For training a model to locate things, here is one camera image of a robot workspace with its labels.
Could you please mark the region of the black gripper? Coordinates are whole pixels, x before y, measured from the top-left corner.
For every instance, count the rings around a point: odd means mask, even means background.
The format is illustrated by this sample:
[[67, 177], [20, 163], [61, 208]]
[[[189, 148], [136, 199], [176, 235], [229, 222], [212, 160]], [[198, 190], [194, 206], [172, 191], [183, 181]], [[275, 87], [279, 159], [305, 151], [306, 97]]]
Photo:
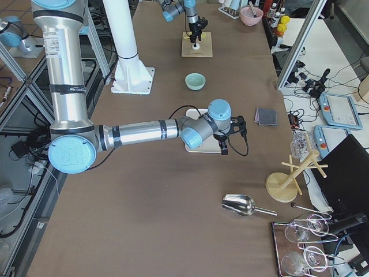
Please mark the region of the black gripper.
[[196, 19], [191, 19], [191, 22], [189, 22], [189, 28], [191, 31], [190, 41], [192, 44], [195, 44], [196, 35], [198, 40], [201, 41], [202, 30], [207, 26], [207, 24], [208, 20], [205, 17], [198, 16]]
[[242, 115], [237, 117], [231, 117], [230, 129], [227, 133], [219, 131], [220, 134], [216, 135], [216, 140], [220, 142], [220, 150], [222, 155], [228, 154], [228, 146], [226, 139], [231, 135], [239, 133], [246, 140], [246, 121]]

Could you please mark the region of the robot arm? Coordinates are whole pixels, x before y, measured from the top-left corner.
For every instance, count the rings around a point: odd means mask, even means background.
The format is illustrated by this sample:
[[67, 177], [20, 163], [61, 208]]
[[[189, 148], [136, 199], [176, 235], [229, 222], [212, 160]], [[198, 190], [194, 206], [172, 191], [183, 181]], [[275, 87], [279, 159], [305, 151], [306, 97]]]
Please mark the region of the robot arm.
[[197, 41], [201, 41], [202, 30], [207, 26], [208, 21], [200, 17], [197, 13], [195, 0], [184, 1], [157, 1], [162, 9], [166, 22], [173, 21], [177, 16], [184, 13], [186, 15], [191, 34], [188, 34], [193, 47], [197, 47]]
[[[35, 23], [43, 31], [50, 92], [54, 109], [54, 123], [50, 126], [51, 144], [48, 158], [52, 166], [67, 174], [77, 174], [101, 165], [115, 149], [124, 145], [166, 140], [180, 137], [190, 149], [200, 147], [213, 136], [222, 155], [227, 155], [228, 145], [239, 155], [247, 156], [246, 122], [242, 116], [231, 117], [231, 107], [226, 100], [216, 99], [208, 111], [196, 119], [184, 116], [128, 125], [95, 125], [86, 109], [80, 31], [86, 27], [87, 1], [31, 1]], [[205, 18], [197, 14], [196, 1], [182, 1], [172, 5], [160, 4], [167, 21], [185, 13], [194, 44], [201, 40]], [[118, 63], [112, 92], [148, 95], [155, 73], [147, 68], [138, 55], [128, 1], [103, 1], [111, 34], [115, 43]], [[241, 154], [230, 143], [230, 135], [240, 133], [246, 143], [246, 154]], [[97, 153], [112, 149], [100, 164], [91, 167]]]

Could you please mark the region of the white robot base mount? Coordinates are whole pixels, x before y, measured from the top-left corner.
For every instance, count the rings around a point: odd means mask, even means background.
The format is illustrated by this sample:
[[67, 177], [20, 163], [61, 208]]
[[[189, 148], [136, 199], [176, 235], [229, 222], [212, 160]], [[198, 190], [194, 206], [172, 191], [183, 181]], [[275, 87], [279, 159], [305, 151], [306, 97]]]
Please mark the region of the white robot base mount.
[[128, 1], [103, 2], [118, 56], [113, 93], [149, 95], [154, 68], [147, 68], [140, 60]]

